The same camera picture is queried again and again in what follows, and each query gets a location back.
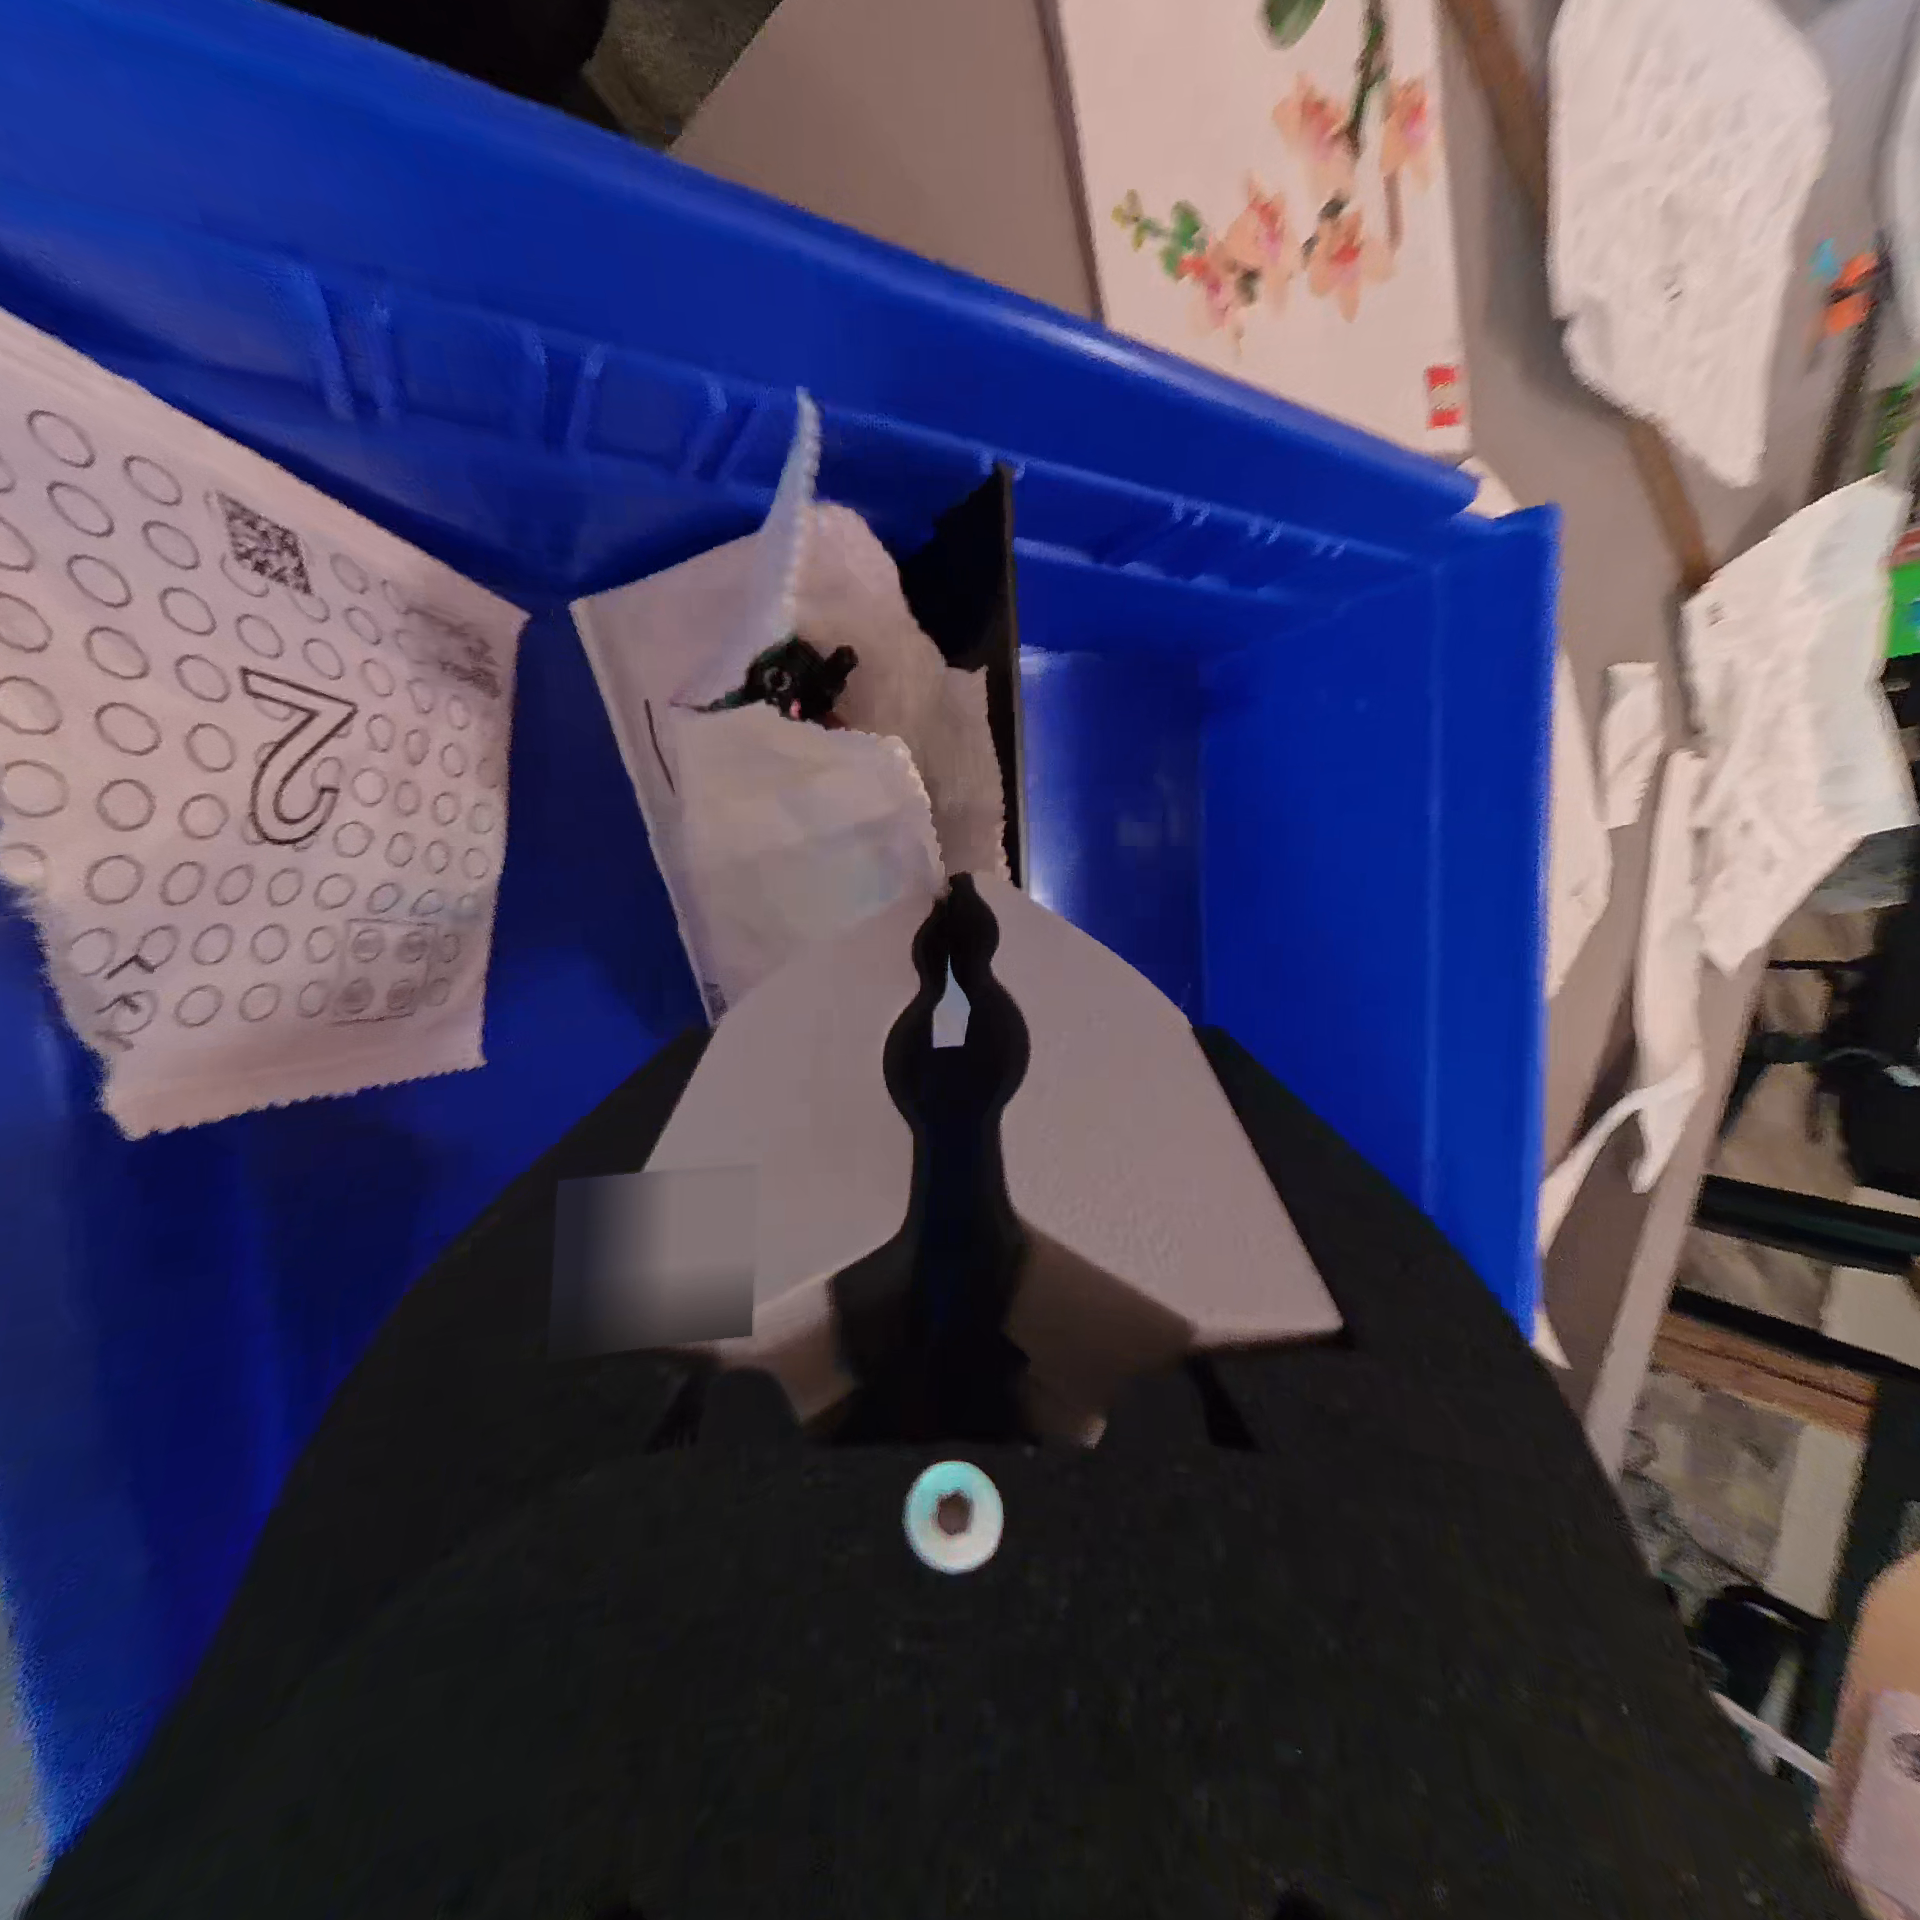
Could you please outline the grey desk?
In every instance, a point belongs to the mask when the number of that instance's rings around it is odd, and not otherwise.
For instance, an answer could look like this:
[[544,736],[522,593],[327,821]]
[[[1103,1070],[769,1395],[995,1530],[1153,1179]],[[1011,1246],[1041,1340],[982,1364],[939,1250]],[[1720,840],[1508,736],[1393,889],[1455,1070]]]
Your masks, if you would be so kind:
[[[1684,559],[1667,542],[1684,478],[1649,478],[1643,451],[1654,438],[1586,394],[1555,347],[1547,204],[1527,188],[1519,130],[1519,119],[1530,119],[1530,150],[1547,150],[1553,13],[1555,5],[1445,5],[1472,424],[1474,460],[1527,506],[1566,516],[1555,637],[1579,699],[1596,699],[1604,661],[1657,661],[1673,703],[1684,593],[1705,578],[1705,559]],[[677,160],[1064,317],[1090,317],[1090,249],[1078,242],[1064,160],[1064,69],[1047,5],[769,5],[677,135]],[[1757,980],[1757,957],[1736,980],[1698,980],[1698,1101],[1667,1177],[1630,1195],[1624,1141],[1614,1141],[1547,1265],[1547,1305],[1571,1355],[1566,1395],[1614,1473],[1624,1469]]]

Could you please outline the dark brick pieces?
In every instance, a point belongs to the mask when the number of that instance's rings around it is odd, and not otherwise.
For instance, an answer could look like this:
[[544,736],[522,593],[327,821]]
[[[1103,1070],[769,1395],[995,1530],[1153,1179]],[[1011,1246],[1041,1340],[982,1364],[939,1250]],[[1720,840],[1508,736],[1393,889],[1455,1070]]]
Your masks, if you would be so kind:
[[810,648],[807,637],[787,637],[769,648],[753,653],[753,672],[736,677],[736,688],[724,688],[718,703],[702,709],[778,709],[787,722],[820,722],[834,729],[843,717],[843,699],[857,685],[864,653],[843,641],[843,648]]

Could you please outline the circle-printed paper bag piece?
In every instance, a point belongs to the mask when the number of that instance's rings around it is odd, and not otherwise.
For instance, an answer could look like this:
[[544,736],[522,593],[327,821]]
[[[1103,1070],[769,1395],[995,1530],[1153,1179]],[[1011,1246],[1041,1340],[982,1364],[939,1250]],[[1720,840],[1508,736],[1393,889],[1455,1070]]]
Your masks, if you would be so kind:
[[125,1141],[483,1063],[524,606],[0,325],[0,821]]

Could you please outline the orchid instruction booklet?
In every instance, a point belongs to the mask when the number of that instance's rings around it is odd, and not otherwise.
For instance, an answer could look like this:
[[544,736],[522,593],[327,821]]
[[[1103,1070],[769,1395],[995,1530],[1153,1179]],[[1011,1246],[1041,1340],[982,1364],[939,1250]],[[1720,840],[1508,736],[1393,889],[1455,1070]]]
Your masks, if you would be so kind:
[[1432,0],[1050,5],[1103,320],[1472,460]]

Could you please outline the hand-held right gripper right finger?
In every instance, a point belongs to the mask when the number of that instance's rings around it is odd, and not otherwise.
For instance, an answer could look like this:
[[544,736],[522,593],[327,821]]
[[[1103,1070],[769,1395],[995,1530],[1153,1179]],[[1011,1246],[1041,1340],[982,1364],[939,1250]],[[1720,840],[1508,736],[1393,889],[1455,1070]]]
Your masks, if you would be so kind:
[[1199,1023],[1109,944],[958,873],[958,1437],[1103,1444],[1203,1355],[1337,1333]]

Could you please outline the dark orchid toy box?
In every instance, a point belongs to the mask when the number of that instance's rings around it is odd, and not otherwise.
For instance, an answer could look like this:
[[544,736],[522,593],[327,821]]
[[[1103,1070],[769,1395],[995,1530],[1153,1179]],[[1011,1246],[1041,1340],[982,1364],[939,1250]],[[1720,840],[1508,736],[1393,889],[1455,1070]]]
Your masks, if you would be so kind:
[[1858,1914],[1920,1914],[1920,1560],[1876,1569],[1858,1608],[1820,1839]]

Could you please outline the flat white paper bag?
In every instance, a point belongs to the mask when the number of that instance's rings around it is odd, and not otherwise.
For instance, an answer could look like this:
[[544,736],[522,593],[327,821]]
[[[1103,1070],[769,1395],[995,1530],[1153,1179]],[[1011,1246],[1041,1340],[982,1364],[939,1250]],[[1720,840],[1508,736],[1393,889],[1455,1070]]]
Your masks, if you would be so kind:
[[1884,677],[1884,553],[1903,492],[1858,478],[1791,516],[1684,606],[1684,672],[1705,751],[1694,791],[1694,920],[1743,969],[1875,836],[1915,828]]

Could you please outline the black bin divider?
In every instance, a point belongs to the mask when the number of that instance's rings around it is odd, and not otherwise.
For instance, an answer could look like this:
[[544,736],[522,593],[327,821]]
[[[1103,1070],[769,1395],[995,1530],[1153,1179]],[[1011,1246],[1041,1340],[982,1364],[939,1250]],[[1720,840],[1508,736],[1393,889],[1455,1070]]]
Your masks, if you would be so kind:
[[1021,542],[1011,542],[1021,473],[995,460],[928,542],[902,559],[902,602],[951,672],[982,685],[982,729],[995,751],[995,840],[1011,889],[1030,885],[1028,836],[1028,688],[1021,688]]

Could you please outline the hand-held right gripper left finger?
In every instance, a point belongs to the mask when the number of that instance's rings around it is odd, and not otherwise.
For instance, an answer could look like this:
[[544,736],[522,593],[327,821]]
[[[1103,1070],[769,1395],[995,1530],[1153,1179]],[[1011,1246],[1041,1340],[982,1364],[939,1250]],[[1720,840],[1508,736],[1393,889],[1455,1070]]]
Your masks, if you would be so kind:
[[649,1347],[766,1376],[820,1444],[892,1444],[928,1395],[941,980],[941,889],[800,947],[713,1023],[642,1164]]

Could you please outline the blue bin with black divider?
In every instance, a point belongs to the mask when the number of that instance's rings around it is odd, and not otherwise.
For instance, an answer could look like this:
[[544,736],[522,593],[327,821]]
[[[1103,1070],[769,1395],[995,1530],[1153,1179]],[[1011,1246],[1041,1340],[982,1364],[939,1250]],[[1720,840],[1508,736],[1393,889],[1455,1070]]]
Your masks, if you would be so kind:
[[695,1023],[597,590],[1021,473],[1047,908],[1530,1316],[1555,520],[285,5],[10,5],[10,317],[524,606],[483,1063],[125,1141],[10,889],[10,1628],[48,1854],[403,1287]]

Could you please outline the crumpled white paper bag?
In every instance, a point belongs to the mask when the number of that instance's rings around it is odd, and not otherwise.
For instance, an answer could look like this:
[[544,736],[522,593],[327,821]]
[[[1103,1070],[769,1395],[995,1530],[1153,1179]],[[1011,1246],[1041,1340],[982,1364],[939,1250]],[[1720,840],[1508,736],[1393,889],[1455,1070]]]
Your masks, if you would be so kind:
[[1768,0],[1566,0],[1553,317],[1571,377],[1705,478],[1761,478],[1768,355],[1833,91]]

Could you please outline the torn white paper bag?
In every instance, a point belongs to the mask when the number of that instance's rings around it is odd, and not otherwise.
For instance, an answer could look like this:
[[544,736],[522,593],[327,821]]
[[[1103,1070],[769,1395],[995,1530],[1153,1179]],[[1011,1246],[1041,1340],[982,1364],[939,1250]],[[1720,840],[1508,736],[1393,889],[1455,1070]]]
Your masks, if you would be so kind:
[[[713,1019],[902,892],[1011,885],[982,685],[922,637],[872,525],[810,492],[820,451],[800,394],[761,535],[571,602]],[[702,709],[787,637],[864,653],[834,729]]]

